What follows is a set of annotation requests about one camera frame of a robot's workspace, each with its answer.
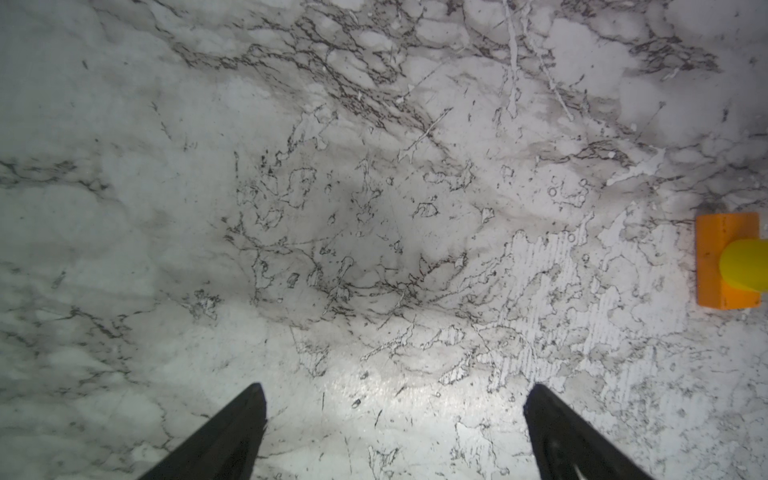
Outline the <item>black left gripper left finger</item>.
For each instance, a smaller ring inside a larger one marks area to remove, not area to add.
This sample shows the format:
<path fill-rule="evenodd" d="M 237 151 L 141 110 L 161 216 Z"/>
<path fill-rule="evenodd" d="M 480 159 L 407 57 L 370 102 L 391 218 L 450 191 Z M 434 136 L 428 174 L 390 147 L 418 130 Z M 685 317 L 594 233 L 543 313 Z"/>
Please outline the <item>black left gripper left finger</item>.
<path fill-rule="evenodd" d="M 249 480 L 266 424 L 264 391 L 253 383 L 141 480 Z"/>

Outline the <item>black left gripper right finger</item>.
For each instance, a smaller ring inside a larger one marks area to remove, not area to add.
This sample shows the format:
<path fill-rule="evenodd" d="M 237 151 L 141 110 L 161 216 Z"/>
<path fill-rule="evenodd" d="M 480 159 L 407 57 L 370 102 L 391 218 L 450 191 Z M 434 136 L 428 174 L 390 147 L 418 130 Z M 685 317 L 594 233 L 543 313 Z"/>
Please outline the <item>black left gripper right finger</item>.
<path fill-rule="evenodd" d="M 545 385 L 533 386 L 523 411 L 542 479 L 651 480 Z"/>

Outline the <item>yellow wood cylinder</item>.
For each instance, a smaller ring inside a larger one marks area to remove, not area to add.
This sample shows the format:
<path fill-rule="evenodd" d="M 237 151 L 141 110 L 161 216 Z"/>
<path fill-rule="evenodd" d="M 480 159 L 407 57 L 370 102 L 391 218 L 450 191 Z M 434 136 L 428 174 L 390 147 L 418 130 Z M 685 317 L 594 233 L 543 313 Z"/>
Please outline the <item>yellow wood cylinder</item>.
<path fill-rule="evenodd" d="M 758 293 L 768 290 L 766 239 L 740 239 L 729 243 L 719 259 L 723 280 L 731 287 Z"/>

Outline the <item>orange wood block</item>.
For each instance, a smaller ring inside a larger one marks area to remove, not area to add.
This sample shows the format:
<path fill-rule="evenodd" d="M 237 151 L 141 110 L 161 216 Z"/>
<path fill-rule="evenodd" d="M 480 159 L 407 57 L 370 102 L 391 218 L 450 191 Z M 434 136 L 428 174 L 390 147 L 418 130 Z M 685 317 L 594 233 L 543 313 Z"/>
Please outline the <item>orange wood block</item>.
<path fill-rule="evenodd" d="M 696 296 L 700 306 L 737 310 L 761 304 L 764 293 L 735 289 L 720 274 L 720 255 L 729 243 L 740 239 L 762 239 L 758 213 L 707 214 L 696 218 Z"/>

